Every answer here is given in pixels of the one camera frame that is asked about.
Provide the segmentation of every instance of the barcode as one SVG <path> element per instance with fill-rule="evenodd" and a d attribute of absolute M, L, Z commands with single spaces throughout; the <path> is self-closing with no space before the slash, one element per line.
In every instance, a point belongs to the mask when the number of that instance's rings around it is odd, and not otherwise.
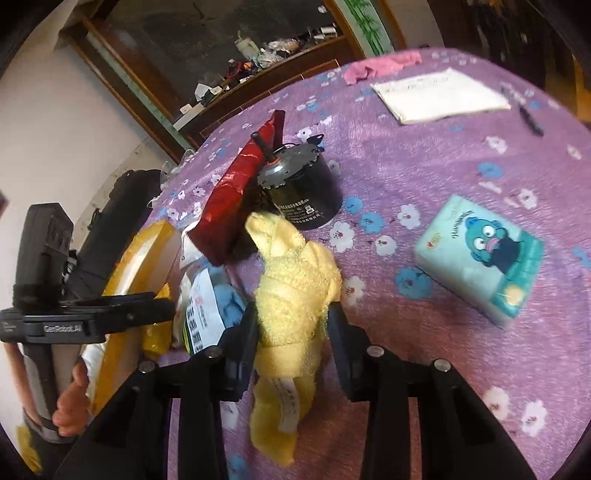
<path fill-rule="evenodd" d="M 199 332 L 199 327 L 195 320 L 195 310 L 193 306 L 193 299 L 191 299 L 189 306 L 187 307 L 187 327 L 189 328 L 189 335 L 191 336 L 193 354 L 195 354 L 203 350 L 203 342 L 201 340 L 201 332 Z"/>
<path fill-rule="evenodd" d="M 203 350 L 203 344 L 201 343 L 201 333 L 199 330 L 191 333 L 191 340 L 193 341 L 193 350 L 195 353 Z"/>
<path fill-rule="evenodd" d="M 201 320 L 203 327 L 207 328 L 207 319 L 205 318 L 205 311 L 203 310 L 203 306 L 202 305 L 197 305 L 197 306 L 199 307 L 199 319 Z"/>

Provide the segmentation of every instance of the tissue pack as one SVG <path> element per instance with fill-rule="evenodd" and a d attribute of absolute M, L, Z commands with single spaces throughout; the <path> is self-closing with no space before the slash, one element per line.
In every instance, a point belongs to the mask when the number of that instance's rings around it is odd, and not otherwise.
<path fill-rule="evenodd" d="M 521 311 L 543 253 L 538 238 L 457 195 L 415 246 L 425 273 L 503 328 Z"/>

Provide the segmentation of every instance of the yellow plastic bag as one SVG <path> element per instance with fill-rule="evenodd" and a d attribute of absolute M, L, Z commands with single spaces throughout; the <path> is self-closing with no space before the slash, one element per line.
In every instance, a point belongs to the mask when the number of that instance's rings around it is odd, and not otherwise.
<path fill-rule="evenodd" d="M 142 230 L 121 257 L 103 294 L 160 292 L 180 248 L 180 232 L 164 220 Z M 166 322 L 164 326 L 138 327 L 109 335 L 96 379 L 95 395 L 90 399 L 94 415 L 101 411 L 135 371 L 143 348 L 148 355 L 158 355 L 165 351 L 166 342 L 170 343 L 171 328 L 171 322 Z"/>

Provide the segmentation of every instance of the finger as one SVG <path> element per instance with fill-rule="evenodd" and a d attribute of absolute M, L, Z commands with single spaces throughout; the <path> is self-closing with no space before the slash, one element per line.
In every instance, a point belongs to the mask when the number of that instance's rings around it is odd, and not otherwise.
<path fill-rule="evenodd" d="M 72 369 L 72 379 L 76 385 L 82 387 L 86 392 L 90 381 L 88 379 L 88 369 L 86 368 L 86 364 L 84 363 L 84 360 L 82 360 L 82 357 L 78 357 L 78 361 Z"/>
<path fill-rule="evenodd" d="M 69 413 L 78 408 L 87 409 L 89 404 L 90 401 L 86 397 L 86 389 L 72 383 L 57 399 L 56 406 L 58 410 Z"/>
<path fill-rule="evenodd" d="M 63 413 L 57 410 L 51 417 L 51 421 L 56 427 L 69 427 L 72 425 L 86 425 L 88 423 L 88 410 L 78 410 L 72 414 Z"/>
<path fill-rule="evenodd" d="M 69 426 L 69 427 L 60 427 L 59 429 L 57 429 L 58 433 L 62 436 L 62 437 L 73 437 L 75 435 L 79 435 L 84 431 L 84 428 L 86 427 L 86 425 L 75 425 L 75 426 Z"/>

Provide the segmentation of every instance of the cartoon character print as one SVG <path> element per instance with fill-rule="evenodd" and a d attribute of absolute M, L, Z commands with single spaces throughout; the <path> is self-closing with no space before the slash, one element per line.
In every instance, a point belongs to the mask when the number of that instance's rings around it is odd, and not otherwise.
<path fill-rule="evenodd" d="M 517 262 L 520 242 L 509 238 L 498 220 L 469 217 L 466 219 L 466 245 L 472 258 L 485 267 L 496 267 L 503 275 Z"/>

